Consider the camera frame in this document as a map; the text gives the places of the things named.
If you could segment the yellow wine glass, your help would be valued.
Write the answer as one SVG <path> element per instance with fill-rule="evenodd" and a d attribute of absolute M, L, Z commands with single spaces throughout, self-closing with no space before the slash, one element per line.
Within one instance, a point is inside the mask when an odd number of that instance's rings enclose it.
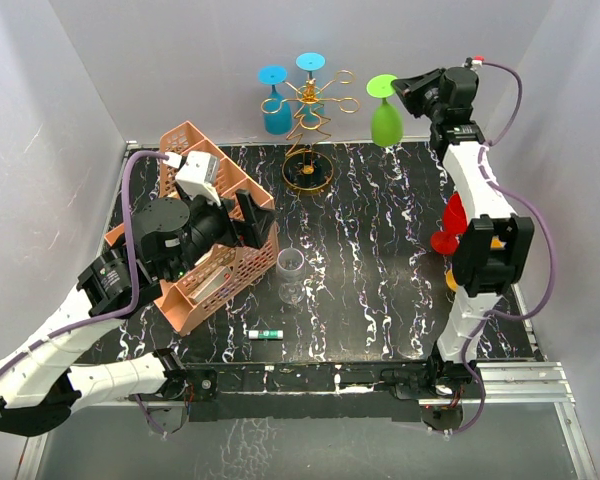
<path fill-rule="evenodd" d="M 492 241 L 491 241 L 491 248 L 492 249 L 501 249 L 505 246 L 505 244 L 499 240 L 498 237 L 493 237 Z M 458 289 L 458 284 L 455 281 L 455 278 L 453 276 L 452 273 L 452 269 L 449 268 L 446 273 L 445 273 L 445 282 L 447 287 L 452 291 L 452 292 L 456 292 Z"/>

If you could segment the green wine glass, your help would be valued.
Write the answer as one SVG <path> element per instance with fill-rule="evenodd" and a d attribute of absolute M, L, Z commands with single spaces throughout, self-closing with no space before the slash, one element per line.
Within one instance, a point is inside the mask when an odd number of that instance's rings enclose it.
<path fill-rule="evenodd" d="M 380 74 L 371 78 L 366 85 L 367 94 L 381 101 L 371 119 L 371 138 L 379 147 L 398 144 L 403 138 L 401 114 L 388 101 L 395 93 L 392 82 L 396 79 L 392 74 Z"/>

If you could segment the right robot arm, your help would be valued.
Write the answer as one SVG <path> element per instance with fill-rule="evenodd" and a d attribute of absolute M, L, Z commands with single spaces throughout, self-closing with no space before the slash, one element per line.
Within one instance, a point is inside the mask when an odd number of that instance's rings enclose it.
<path fill-rule="evenodd" d="M 488 315 L 523 273 L 535 226 L 520 216 L 487 176 L 485 137 L 473 121 L 479 77 L 470 66 L 395 79 L 406 110 L 430 122 L 430 144 L 454 182 L 466 229 L 451 259 L 457 284 L 447 324 L 428 358 L 435 395 L 460 397 L 476 376 L 476 350 Z"/>

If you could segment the red wine glass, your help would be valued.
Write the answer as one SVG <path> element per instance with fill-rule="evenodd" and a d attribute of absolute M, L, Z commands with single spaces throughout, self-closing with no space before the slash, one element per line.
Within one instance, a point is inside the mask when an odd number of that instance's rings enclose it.
<path fill-rule="evenodd" d="M 459 237 L 467 229 L 466 213 L 458 192 L 450 197 L 443 215 L 442 229 L 435 232 L 430 238 L 433 250 L 442 255 L 452 255 L 458 245 Z"/>

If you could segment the clear wine glass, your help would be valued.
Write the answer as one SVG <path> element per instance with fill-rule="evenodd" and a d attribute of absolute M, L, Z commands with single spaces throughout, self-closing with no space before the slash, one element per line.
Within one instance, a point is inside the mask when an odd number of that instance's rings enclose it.
<path fill-rule="evenodd" d="M 301 251 L 286 248 L 279 252 L 276 262 L 280 299 L 290 305 L 299 304 L 304 296 L 305 258 Z"/>

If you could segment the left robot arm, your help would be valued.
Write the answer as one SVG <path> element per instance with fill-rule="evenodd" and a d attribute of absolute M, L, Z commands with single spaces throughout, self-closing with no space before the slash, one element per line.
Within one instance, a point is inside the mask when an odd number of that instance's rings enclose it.
<path fill-rule="evenodd" d="M 128 215 L 123 233 L 79 275 L 61 306 L 0 360 L 0 432 L 34 437 L 101 402 L 180 396 L 187 371 L 168 348 L 96 366 L 76 361 L 214 246 L 262 248 L 274 219 L 245 189 L 219 202 L 202 195 L 158 198 Z"/>

